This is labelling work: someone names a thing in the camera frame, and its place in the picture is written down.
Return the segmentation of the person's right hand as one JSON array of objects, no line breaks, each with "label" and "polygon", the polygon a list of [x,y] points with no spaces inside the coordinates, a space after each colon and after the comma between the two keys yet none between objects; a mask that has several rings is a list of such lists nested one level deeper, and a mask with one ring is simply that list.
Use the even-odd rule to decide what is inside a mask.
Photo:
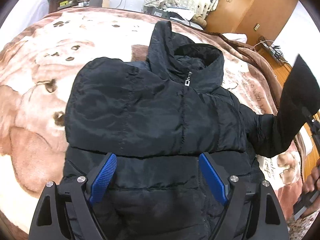
[{"label": "person's right hand", "polygon": [[[311,174],[304,181],[304,184],[302,186],[303,193],[312,192],[315,189],[319,190],[319,187],[320,187],[319,170],[318,170],[319,162],[320,162],[320,159],[317,160],[316,166],[311,170]],[[305,218],[310,214],[313,214],[314,212],[319,210],[319,206],[320,206],[320,198],[317,197],[317,199],[313,202],[313,204],[302,214],[302,218]]]}]

